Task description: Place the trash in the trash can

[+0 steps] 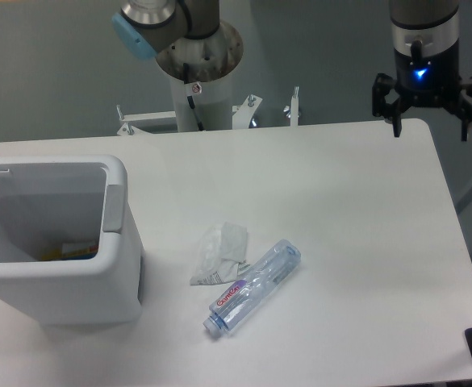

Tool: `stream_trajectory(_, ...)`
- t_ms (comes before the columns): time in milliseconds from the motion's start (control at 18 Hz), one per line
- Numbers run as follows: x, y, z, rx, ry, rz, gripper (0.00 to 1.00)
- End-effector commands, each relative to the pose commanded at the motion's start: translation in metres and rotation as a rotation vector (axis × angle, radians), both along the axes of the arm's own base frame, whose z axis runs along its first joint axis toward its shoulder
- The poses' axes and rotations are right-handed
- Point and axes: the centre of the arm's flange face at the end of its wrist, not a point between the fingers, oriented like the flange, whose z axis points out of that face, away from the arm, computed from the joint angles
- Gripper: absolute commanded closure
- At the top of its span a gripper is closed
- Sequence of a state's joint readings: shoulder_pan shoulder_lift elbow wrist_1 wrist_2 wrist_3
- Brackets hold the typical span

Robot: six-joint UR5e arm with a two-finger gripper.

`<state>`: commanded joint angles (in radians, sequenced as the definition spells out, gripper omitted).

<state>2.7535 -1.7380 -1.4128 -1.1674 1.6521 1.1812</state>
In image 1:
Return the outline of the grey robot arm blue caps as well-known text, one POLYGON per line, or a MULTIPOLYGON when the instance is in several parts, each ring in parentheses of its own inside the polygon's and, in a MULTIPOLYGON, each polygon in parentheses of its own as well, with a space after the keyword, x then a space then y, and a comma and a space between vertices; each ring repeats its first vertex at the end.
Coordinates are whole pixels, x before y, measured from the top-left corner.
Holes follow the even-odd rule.
MULTIPOLYGON (((458 2, 392 1, 389 13, 396 74, 376 76, 373 115, 399 135, 408 109, 442 108, 459 118, 467 139, 472 77, 459 74, 458 2)), ((234 127, 230 75, 244 46, 217 1, 126 1, 111 22, 133 56, 155 60, 169 77, 179 131, 234 127)))

